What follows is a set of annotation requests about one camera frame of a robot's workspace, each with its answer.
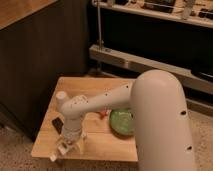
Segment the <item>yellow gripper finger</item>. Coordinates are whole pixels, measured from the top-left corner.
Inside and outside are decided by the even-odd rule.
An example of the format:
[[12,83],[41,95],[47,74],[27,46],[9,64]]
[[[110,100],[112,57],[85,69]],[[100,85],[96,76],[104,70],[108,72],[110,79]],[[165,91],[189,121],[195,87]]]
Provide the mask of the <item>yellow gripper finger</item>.
[[78,149],[78,151],[79,151],[79,154],[84,154],[84,151],[85,151],[84,139],[79,139],[79,140],[76,142],[76,146],[77,146],[77,149]]

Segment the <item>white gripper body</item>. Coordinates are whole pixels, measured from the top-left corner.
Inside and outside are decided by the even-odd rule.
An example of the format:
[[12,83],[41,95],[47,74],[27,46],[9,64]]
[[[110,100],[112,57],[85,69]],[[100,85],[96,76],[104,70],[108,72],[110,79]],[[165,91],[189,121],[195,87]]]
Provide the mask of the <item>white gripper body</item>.
[[82,134],[82,129],[81,128],[77,128],[77,129],[68,129],[65,126],[62,127],[62,132],[61,135],[64,137],[64,139],[68,142],[68,143],[73,143],[79,140],[79,138],[81,137]]

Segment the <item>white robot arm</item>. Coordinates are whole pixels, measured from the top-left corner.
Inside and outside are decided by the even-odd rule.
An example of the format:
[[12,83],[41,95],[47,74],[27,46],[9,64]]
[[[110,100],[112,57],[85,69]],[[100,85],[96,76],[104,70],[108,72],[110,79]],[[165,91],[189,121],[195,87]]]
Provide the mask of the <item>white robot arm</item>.
[[62,136],[67,140],[80,138],[86,113],[129,108],[140,171],[196,171],[185,95],[173,74],[150,70],[97,96],[73,100],[61,91],[56,98],[58,111],[65,117]]

